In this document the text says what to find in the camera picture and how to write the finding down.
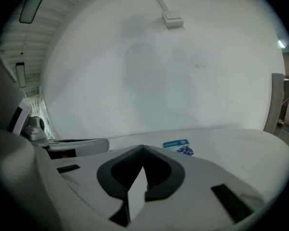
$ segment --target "floor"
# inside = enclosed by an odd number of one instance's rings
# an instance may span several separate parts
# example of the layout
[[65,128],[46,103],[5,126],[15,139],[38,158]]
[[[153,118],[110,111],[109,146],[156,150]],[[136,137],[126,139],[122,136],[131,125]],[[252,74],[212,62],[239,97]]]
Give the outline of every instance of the floor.
[[282,128],[276,127],[274,135],[279,137],[283,142],[285,142],[289,146],[289,134],[283,131]]

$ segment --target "blue and white card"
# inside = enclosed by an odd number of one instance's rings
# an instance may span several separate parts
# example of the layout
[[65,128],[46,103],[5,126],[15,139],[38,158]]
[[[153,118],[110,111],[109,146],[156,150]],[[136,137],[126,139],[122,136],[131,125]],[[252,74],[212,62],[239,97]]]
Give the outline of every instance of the blue and white card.
[[189,146],[188,140],[170,141],[163,143],[164,149],[192,156],[193,150]]

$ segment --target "white junction box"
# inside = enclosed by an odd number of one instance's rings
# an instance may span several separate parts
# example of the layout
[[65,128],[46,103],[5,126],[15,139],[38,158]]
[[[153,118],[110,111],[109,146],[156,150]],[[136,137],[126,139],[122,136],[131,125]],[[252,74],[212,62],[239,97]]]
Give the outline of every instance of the white junction box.
[[180,12],[177,10],[163,11],[162,17],[167,28],[179,27],[179,26],[183,26],[184,24],[184,20],[181,17]]

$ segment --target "white table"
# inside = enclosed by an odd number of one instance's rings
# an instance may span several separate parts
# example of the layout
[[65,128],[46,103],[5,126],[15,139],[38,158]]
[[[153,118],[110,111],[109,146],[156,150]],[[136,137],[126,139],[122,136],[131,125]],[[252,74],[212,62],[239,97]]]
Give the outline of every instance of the white table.
[[272,134],[252,129],[192,129],[109,139],[109,150],[187,139],[195,157],[228,170],[256,189],[266,201],[277,197],[289,179],[289,147]]

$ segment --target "ceiling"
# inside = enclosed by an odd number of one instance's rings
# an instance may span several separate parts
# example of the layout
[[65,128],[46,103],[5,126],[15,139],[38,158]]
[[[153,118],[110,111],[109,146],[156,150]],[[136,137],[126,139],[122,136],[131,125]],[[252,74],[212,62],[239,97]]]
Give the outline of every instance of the ceiling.
[[[25,63],[26,96],[39,94],[40,73],[48,46],[64,18],[81,0],[43,0],[31,24],[22,24],[19,17],[25,0],[15,9],[0,37],[0,54],[12,72],[16,74],[16,63]],[[271,18],[277,36],[287,46],[289,35],[274,10],[265,0],[255,0]]]

